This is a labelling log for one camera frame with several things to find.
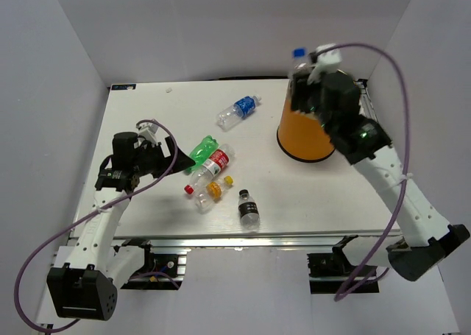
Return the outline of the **clear Pepsi bottle blue cap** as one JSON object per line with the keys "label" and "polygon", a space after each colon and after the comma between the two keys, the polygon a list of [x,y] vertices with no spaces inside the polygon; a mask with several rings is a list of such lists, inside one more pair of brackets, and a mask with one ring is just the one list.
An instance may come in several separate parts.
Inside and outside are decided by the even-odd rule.
{"label": "clear Pepsi bottle blue cap", "polygon": [[289,70],[289,77],[294,78],[298,73],[310,73],[312,69],[312,62],[305,47],[296,48],[291,52],[291,68]]}

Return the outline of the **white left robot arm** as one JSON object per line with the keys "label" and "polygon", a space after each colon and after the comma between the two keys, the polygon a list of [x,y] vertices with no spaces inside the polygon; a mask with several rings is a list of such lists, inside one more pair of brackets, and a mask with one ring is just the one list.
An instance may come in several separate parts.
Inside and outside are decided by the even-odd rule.
{"label": "white left robot arm", "polygon": [[61,267],[49,270],[46,283],[58,317],[108,320],[116,309],[119,289],[137,272],[148,275],[155,257],[146,240],[112,248],[118,223],[141,177],[154,178],[192,167],[195,162],[170,137],[165,156],[153,134],[122,132],[113,136],[112,154],[99,168],[92,211],[79,239]]}

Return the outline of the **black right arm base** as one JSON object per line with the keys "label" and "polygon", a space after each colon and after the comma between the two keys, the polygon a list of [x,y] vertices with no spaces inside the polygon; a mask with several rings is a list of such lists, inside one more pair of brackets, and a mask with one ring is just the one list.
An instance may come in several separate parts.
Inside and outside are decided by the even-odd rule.
{"label": "black right arm base", "polygon": [[[312,295],[334,295],[355,269],[354,266],[343,261],[340,256],[331,250],[325,253],[309,253],[307,254],[307,262],[310,292]],[[364,267],[350,285],[356,285],[369,272],[372,274],[368,281],[358,287],[354,293],[375,294],[380,291],[378,281],[375,281],[377,270],[371,266]]]}

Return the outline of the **clear bottle black label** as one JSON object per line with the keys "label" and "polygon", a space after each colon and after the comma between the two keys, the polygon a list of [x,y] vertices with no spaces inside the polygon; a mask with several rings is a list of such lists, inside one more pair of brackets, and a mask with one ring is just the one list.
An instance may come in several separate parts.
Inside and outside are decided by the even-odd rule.
{"label": "clear bottle black label", "polygon": [[238,213],[243,227],[254,229],[259,226],[260,214],[257,204],[246,189],[242,189],[238,193]]}

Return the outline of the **clear bottle orange label yellow cap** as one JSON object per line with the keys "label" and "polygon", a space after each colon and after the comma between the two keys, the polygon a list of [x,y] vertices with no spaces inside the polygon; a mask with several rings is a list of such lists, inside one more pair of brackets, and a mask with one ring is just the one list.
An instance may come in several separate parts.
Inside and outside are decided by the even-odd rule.
{"label": "clear bottle orange label yellow cap", "polygon": [[233,187],[233,184],[234,180],[229,175],[207,184],[194,196],[197,210],[201,213],[209,211]]}

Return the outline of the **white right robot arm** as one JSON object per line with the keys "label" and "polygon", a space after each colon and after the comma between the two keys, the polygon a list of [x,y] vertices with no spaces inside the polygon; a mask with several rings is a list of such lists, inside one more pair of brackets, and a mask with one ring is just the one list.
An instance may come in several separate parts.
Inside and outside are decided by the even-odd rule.
{"label": "white right robot arm", "polygon": [[308,82],[308,70],[295,71],[289,93],[291,111],[316,120],[335,150],[374,188],[391,211],[398,237],[345,236],[332,249],[332,265],[349,275],[364,260],[370,267],[392,268],[407,281],[417,281],[470,238],[464,225],[453,225],[430,204],[403,172],[392,140],[374,119],[361,113],[361,90],[342,71]]}

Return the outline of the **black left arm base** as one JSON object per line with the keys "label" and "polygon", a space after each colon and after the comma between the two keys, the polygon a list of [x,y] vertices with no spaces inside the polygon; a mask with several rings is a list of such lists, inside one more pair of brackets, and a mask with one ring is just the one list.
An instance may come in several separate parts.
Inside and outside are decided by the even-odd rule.
{"label": "black left arm base", "polygon": [[177,290],[185,274],[186,252],[158,250],[146,239],[127,239],[112,246],[113,255],[123,247],[144,249],[144,265],[132,274],[121,289],[125,290]]}

